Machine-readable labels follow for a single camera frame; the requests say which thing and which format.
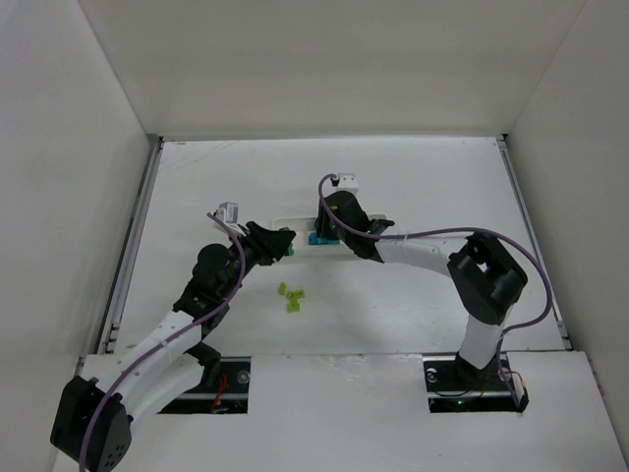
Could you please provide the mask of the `green lego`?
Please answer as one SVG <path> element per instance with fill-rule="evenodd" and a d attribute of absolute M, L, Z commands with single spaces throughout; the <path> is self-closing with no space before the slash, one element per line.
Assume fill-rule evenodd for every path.
<path fill-rule="evenodd" d="M 284 251 L 284 257 L 292 257 L 294 255 L 293 242 L 297 233 L 289 227 L 281 227 L 279 229 L 281 233 L 286 233 L 284 239 L 286 240 L 286 248 Z"/>

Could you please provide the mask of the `blue long lego brick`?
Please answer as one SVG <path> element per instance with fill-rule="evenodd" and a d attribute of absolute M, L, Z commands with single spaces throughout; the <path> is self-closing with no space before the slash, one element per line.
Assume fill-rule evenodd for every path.
<path fill-rule="evenodd" d="M 310 246 L 330 246 L 330 245 L 339 245 L 340 241 L 338 239 L 330 239 L 318 236 L 315 232 L 312 232 L 308 235 L 308 244 Z"/>

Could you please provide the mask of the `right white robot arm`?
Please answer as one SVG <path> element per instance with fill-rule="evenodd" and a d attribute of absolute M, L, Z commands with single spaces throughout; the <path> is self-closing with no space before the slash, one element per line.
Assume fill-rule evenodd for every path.
<path fill-rule="evenodd" d="M 528 283 L 527 274 L 496 237 L 476 231 L 466 238 L 412 238 L 395 232 L 391 220 L 368 217 L 349 191 L 319 200 L 314 228 L 318 237 L 343 242 L 362 260 L 412 266 L 450 279 L 468 313 L 454 360 L 457 375 L 471 383 L 496 368 L 505 320 Z"/>

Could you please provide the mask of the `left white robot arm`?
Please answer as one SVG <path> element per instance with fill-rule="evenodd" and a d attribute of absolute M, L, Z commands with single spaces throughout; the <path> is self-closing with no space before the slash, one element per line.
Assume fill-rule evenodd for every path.
<path fill-rule="evenodd" d="M 215 373 L 220 355 L 204 339 L 220 324 L 245 276 L 288 255 L 296 236 L 250 221 L 227 228 L 230 246 L 203 247 L 180 298 L 157 327 L 102 374 L 64 386 L 50 442 L 82 471 L 111 471 L 128 452 L 141 418 L 159 412 Z"/>

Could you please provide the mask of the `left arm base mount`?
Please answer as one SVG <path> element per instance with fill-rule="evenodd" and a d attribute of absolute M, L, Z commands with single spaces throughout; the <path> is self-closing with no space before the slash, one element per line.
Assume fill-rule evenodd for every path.
<path fill-rule="evenodd" d="M 249 409 L 252 358 L 222 357 L 205 367 L 200 383 L 162 408 L 169 415 L 240 415 Z"/>

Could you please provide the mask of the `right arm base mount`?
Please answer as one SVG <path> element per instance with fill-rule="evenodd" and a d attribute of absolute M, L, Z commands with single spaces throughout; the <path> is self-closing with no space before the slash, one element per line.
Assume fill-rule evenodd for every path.
<path fill-rule="evenodd" d="M 453 356 L 426 357 L 424 377 L 430 413 L 523 413 L 530 403 L 521 374 L 506 356 L 502 370 L 490 367 L 483 380 L 463 380 Z"/>

